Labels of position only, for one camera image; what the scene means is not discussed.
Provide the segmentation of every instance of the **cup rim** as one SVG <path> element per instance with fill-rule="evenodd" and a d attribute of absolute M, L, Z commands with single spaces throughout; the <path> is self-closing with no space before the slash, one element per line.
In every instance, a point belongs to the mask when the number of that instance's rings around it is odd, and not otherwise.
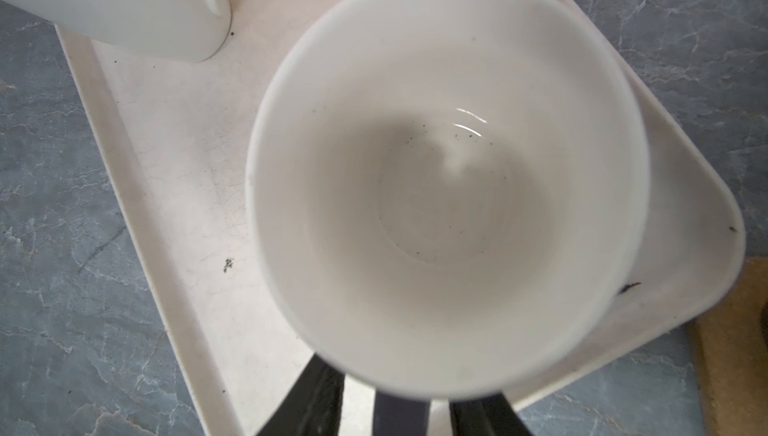
<path fill-rule="evenodd" d="M 567 8 L 560 0 L 539 0 L 553 12 L 556 12 L 561 18 L 568 19 L 575 31 L 582 33 L 587 41 L 586 43 L 591 45 L 594 50 L 594 56 L 598 59 L 600 70 L 609 76 L 608 80 L 611 85 L 611 92 L 617 97 L 619 104 L 624 107 L 623 116 L 630 135 L 628 138 L 628 151 L 630 153 L 630 160 L 632 161 L 631 164 L 635 166 L 633 167 L 632 175 L 630 176 L 630 183 L 635 190 L 631 192 L 630 200 L 627 204 L 631 214 L 628 219 L 627 230 L 622 234 L 624 243 L 620 245 L 621 252 L 614 258 L 612 264 L 607 265 L 607 267 L 614 269 L 612 274 L 615 274 L 616 276 L 613 277 L 613 279 L 606 279 L 606 284 L 601 285 L 595 292 L 595 296 L 591 300 L 592 304 L 584 305 L 584 311 L 580 315 L 582 323 L 579 326 L 579 331 L 574 331 L 571 334 L 559 338 L 559 340 L 553 342 L 552 345 L 548 345 L 544 354 L 542 354 L 536 364 L 530 364 L 526 368 L 516 368 L 507 371 L 504 374 L 499 374 L 499 377 L 496 379 L 496 381 L 498 381 L 497 384 L 477 384 L 475 382 L 464 382 L 463 384 L 460 384 L 456 382 L 456 384 L 454 384 L 456 391 L 444 394 L 429 391 L 428 388 L 426 390 L 419 388 L 403 388 L 391 385 L 388 381 L 382 381 L 377 378 L 375 374 L 360 374 L 360 372 L 356 372 L 349 368 L 347 364 L 336 360 L 332 355 L 332 351 L 327 351 L 322 342 L 313 337 L 312 331 L 307 330 L 302 324 L 300 318 L 294 314 L 290 308 L 290 304 L 286 301 L 280 289 L 276 286 L 274 277 L 263 256 L 263 245 L 257 228 L 255 179 L 256 168 L 260 163 L 260 158 L 257 154 L 258 148 L 261 139 L 264 137 L 266 121 L 271 117 L 274 117 L 272 107 L 276 101 L 278 92 L 286 84 L 287 79 L 290 77 L 295 66 L 302 59 L 304 54 L 312 49 L 312 44 L 316 38 L 327 29 L 333 27 L 338 18 L 344 15 L 355 4 L 361 3 L 362 1 L 364 0 L 341 0 L 318 18 L 312 26 L 302 34 L 287 53 L 264 92 L 264 97 L 258 108 L 256 121 L 250 136 L 245 174 L 246 217 L 252 242 L 256 249 L 255 256 L 257 270 L 266 281 L 266 285 L 270 289 L 270 294 L 273 296 L 283 317 L 289 322 L 290 326 L 302 337 L 312 350 L 316 351 L 326 361 L 339 368 L 341 371 L 351 374 L 364 382 L 369 382 L 384 391 L 410 398 L 476 398 L 498 392 L 500 389 L 506 388 L 516 382 L 522 382 L 525 378 L 530 378 L 543 371 L 555 362 L 561 360 L 569 352 L 573 351 L 573 349 L 575 349 L 599 323 L 600 319 L 609 309 L 614 297 L 618 294 L 620 287 L 624 284 L 643 240 L 645 223 L 648 218 L 650 205 L 650 150 L 648 148 L 648 140 L 640 108 L 634 97 L 629 81 L 624 75 L 619 61 L 616 59 L 616 54 L 611 48 L 610 43 L 602 36 L 597 28 L 591 25 L 582 14 Z"/>

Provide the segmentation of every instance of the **wooden board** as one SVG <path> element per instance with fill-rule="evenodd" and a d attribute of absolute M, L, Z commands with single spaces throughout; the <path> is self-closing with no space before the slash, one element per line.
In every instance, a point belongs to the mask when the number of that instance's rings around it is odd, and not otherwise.
<path fill-rule="evenodd" d="M 689 326 L 710 436 L 768 436 L 768 258 Z"/>

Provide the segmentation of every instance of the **white tray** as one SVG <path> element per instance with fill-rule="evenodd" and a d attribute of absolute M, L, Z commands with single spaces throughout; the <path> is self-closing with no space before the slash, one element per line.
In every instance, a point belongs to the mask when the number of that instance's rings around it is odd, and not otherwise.
<path fill-rule="evenodd" d="M 194 65 L 132 56 L 58 29 L 208 434 L 254 434 L 312 352 L 253 270 L 244 162 L 256 108 L 280 60 L 338 1 L 232 0 L 234 35 Z M 573 0 L 562 1 L 586 18 Z M 628 281 L 642 284 L 618 296 L 563 361 L 507 388 L 516 408 L 705 311 L 734 283 L 744 257 L 733 195 L 621 64 L 640 102 L 653 167 L 648 228 Z M 372 397 L 347 378 L 341 434 L 370 434 Z M 445 404 L 432 405 L 430 434 L 449 434 Z"/>

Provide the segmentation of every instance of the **gray marble countertop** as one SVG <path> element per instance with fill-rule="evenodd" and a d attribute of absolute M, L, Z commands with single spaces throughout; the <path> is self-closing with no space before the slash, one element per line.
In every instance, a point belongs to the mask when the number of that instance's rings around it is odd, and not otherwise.
<path fill-rule="evenodd" d="M 576 0 L 768 255 L 768 0 Z M 522 412 L 536 435 L 702 436 L 674 330 Z M 53 26 L 0 3 L 0 434 L 202 434 Z"/>

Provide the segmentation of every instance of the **white cup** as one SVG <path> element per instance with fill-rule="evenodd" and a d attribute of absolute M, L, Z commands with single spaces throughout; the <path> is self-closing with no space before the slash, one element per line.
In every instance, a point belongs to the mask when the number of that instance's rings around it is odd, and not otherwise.
<path fill-rule="evenodd" d="M 613 54 L 557 0 L 345 0 L 278 69 L 246 172 L 296 331 L 387 392 L 470 398 L 597 324 L 650 171 Z"/>

